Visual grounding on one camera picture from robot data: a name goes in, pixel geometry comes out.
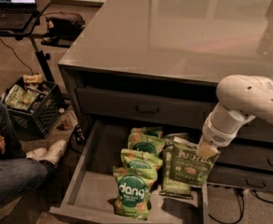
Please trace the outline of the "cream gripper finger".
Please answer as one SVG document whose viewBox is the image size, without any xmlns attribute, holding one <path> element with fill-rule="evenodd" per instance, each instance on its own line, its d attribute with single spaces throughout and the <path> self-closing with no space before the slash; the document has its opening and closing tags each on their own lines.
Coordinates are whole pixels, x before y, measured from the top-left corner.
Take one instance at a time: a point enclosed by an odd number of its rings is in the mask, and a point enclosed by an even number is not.
<svg viewBox="0 0 273 224">
<path fill-rule="evenodd" d="M 217 155 L 219 153 L 219 150 L 217 149 L 217 146 L 208 143 L 204 140 L 203 137 L 200 138 L 198 142 L 198 150 L 197 155 L 199 157 L 202 157 L 203 159 L 208 159 L 214 155 Z"/>
</svg>

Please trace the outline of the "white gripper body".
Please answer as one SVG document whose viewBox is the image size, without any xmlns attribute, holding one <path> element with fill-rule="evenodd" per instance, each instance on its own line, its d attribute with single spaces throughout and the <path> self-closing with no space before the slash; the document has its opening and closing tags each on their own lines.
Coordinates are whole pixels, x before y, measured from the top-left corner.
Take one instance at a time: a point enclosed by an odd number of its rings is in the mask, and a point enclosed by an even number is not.
<svg viewBox="0 0 273 224">
<path fill-rule="evenodd" d="M 232 126 L 231 122 L 224 124 L 224 119 L 219 118 L 219 123 L 215 123 L 213 113 L 206 118 L 202 126 L 202 136 L 200 143 L 206 143 L 215 147 L 227 147 L 237 134 L 236 126 Z"/>
</svg>

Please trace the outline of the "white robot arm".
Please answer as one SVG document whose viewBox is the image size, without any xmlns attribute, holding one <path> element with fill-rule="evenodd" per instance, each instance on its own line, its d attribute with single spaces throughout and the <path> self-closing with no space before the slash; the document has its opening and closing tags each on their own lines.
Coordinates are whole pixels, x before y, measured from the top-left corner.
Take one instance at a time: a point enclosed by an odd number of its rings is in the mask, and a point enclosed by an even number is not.
<svg viewBox="0 0 273 224">
<path fill-rule="evenodd" d="M 268 77 L 232 75 L 217 85 L 218 103 L 205 119 L 197 155 L 208 159 L 227 147 L 239 129 L 260 118 L 273 125 L 273 81 Z"/>
</svg>

